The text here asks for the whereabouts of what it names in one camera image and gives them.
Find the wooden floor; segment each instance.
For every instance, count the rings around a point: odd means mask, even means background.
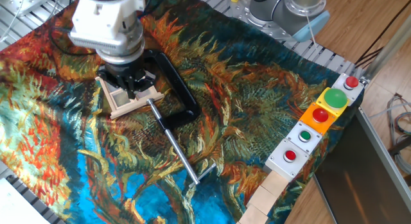
[[[331,19],[316,36],[322,46],[345,59],[356,62],[374,42],[386,25],[408,0],[327,0]],[[404,20],[411,15],[409,6],[392,24],[371,51],[384,46]],[[368,116],[377,114],[387,107],[395,93],[411,101],[411,39],[395,57],[380,71],[365,91],[362,108]],[[393,111],[396,116],[405,109]],[[387,115],[371,119],[373,126],[387,148],[391,147]],[[405,127],[411,128],[410,122]],[[411,148],[401,152],[411,163]],[[297,200],[286,224],[331,224],[334,223],[326,208],[316,183],[311,180]]]

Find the wire bundle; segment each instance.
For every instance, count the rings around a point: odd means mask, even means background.
[[[391,142],[392,145],[395,146],[397,143],[399,143],[400,141],[402,141],[405,137],[408,137],[409,135],[411,135],[410,131],[406,131],[404,130],[402,127],[400,127],[399,125],[399,121],[403,118],[406,117],[411,117],[411,112],[404,112],[402,114],[400,114],[399,116],[397,116],[395,119],[392,117],[392,109],[394,108],[392,106],[393,102],[395,102],[396,100],[400,100],[401,102],[403,102],[403,104],[401,105],[408,105],[409,107],[411,107],[410,103],[408,101],[406,101],[405,99],[403,99],[401,96],[398,95],[394,95],[394,97],[391,98],[391,100],[388,102],[387,104],[387,112],[388,112],[388,119],[389,119],[389,123],[390,123],[390,134],[391,134]],[[400,135],[397,139],[395,138],[395,131],[399,131],[401,133],[403,133],[402,135]],[[398,167],[400,169],[402,169],[405,173],[411,175],[411,164],[409,164],[401,155],[401,153],[397,153],[394,156],[395,161],[398,164]]]

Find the painted fabric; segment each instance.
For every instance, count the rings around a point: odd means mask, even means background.
[[[146,48],[168,56],[202,111],[174,135],[198,175],[217,164],[190,189],[149,107],[109,118],[94,80],[103,61],[66,35],[75,8],[0,53],[0,159],[67,223],[236,223],[267,157],[338,78],[199,0],[164,0],[142,18]],[[163,115],[180,109],[163,76],[155,86]],[[284,223],[353,116],[331,127],[268,222]]]

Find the blue painted area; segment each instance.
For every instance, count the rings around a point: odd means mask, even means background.
[[[178,185],[181,191],[184,190],[184,181],[187,177],[187,170],[183,169],[182,171],[173,175],[175,183]]]
[[[128,178],[127,192],[124,194],[125,198],[132,198],[139,186],[144,183],[143,175],[132,175]]]
[[[235,223],[221,194],[220,184],[216,182],[204,182],[198,186],[198,190],[191,200],[197,224]]]
[[[80,169],[79,173],[82,176],[80,181],[83,183],[84,187],[78,191],[80,195],[78,203],[71,205],[80,208],[81,211],[89,211],[83,213],[84,218],[88,220],[89,223],[102,223],[102,220],[100,220],[99,217],[97,217],[97,214],[92,211],[94,204],[90,201],[90,187],[87,181],[85,157],[83,155],[78,155],[78,168]]]
[[[177,215],[171,208],[166,194],[156,185],[147,187],[136,202],[137,212],[145,220],[167,217],[168,223],[177,223]]]

